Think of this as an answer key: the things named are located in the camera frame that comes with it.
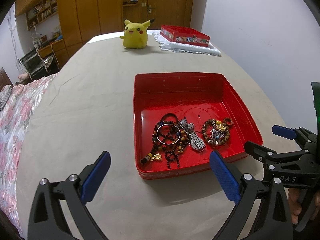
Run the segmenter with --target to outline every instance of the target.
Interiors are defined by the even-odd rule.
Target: pink floral blanket
[[[0,208],[22,235],[16,198],[19,156],[29,121],[57,74],[12,88],[0,111]]]

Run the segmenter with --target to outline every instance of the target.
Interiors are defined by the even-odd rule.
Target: yellow plush toy
[[[123,39],[123,46],[126,48],[143,49],[148,42],[147,28],[153,21],[154,19],[144,23],[132,23],[129,20],[125,20],[124,36],[120,36]]]

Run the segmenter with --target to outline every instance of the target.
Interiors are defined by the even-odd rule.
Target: gold pendant
[[[150,161],[162,161],[162,157],[160,153],[153,155]]]
[[[226,126],[224,126],[224,125],[222,125],[220,123],[217,123],[216,125],[217,125],[217,128],[222,132],[224,132],[226,130],[226,128],[227,128]]]

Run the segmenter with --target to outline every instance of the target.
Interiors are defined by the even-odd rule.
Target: human hand
[[[298,224],[298,215],[301,213],[301,205],[300,203],[297,202],[299,198],[299,194],[300,194],[300,190],[298,188],[289,188],[288,202],[291,210],[291,221],[295,225]],[[316,211],[312,215],[311,220],[313,220],[316,217],[320,209],[320,191],[316,193],[315,201],[316,201],[316,206],[318,208],[316,208]]]

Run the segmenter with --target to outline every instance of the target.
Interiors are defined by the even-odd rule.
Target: beige bed sheet
[[[87,207],[110,240],[214,237],[234,205],[212,171],[143,180],[135,167],[134,76],[179,71],[222,73],[247,105],[264,145],[278,152],[297,149],[294,142],[272,134],[272,126],[284,125],[283,120],[261,88],[223,52],[222,57],[215,57],[161,51],[152,36],[141,50],[124,49],[119,38],[86,44],[50,84],[29,124],[17,179],[18,213],[25,236],[39,180],[46,177],[54,182],[79,174],[107,150],[111,168]],[[262,178],[262,165],[251,157],[236,165],[241,172]],[[74,236],[81,239],[70,215],[67,221]],[[242,237],[249,228],[248,223]]]

